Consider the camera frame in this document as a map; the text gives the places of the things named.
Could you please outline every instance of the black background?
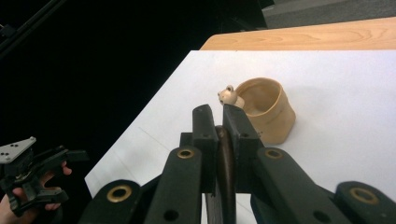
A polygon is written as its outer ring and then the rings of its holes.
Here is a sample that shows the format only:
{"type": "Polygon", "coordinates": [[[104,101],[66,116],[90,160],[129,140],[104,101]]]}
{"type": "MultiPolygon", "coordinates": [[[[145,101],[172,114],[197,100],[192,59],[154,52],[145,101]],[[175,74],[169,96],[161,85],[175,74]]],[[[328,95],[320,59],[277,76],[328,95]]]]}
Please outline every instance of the black background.
{"type": "MultiPolygon", "coordinates": [[[[14,26],[36,10],[19,2],[23,10],[1,10],[14,26]]],[[[34,136],[37,152],[87,150],[90,161],[49,183],[70,197],[64,223],[77,223],[91,199],[85,175],[190,50],[218,32],[205,1],[67,1],[0,61],[0,145],[34,136]]]]}

